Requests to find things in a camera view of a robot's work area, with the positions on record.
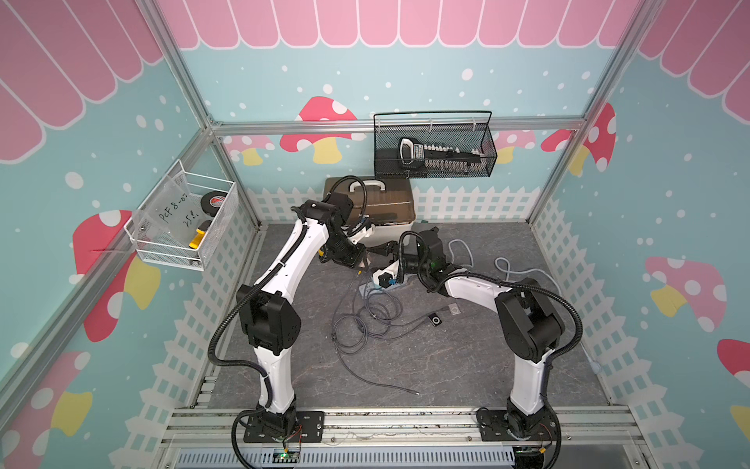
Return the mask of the black mp3 player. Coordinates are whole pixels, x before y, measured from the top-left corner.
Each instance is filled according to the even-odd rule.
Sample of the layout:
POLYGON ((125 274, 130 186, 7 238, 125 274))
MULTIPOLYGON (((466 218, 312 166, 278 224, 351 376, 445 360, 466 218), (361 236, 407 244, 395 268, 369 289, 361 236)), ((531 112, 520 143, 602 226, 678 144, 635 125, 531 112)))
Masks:
POLYGON ((429 319, 433 326, 440 326, 443 323, 443 320, 436 313, 431 314, 429 319))

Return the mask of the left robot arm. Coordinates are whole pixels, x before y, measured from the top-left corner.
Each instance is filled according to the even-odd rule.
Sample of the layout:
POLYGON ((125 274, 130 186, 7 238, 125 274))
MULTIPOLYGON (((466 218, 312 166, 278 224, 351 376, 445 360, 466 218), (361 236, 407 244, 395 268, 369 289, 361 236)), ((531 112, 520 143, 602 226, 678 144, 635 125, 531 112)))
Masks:
POLYGON ((249 367, 260 375, 261 396, 256 408, 243 414, 246 427, 281 441, 298 431, 291 350, 302 320, 293 307, 295 293, 316 256, 322 263, 350 269, 363 263, 366 247, 361 241, 372 233, 367 203, 363 179, 348 175, 335 181, 323 200, 293 206, 298 220, 283 250, 256 283, 238 289, 236 306, 211 337, 207 357, 212 365, 249 367), (218 343, 234 318, 239 318, 253 347, 253 362, 217 355, 218 343))

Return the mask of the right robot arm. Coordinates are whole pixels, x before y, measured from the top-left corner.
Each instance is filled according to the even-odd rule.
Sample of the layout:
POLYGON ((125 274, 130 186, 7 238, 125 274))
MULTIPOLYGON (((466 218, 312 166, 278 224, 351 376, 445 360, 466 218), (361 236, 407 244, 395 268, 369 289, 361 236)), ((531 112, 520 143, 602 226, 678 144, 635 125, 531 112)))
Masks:
POLYGON ((504 281, 449 262, 436 228, 407 231, 371 251, 391 258, 387 268, 374 274, 375 285, 389 288, 408 274, 416 275, 427 291, 471 302, 498 316, 515 355, 513 388, 501 423, 512 439, 527 441, 536 429, 556 425, 548 400, 550 373, 554 361, 572 351, 583 335, 582 318, 568 300, 531 277, 504 281))

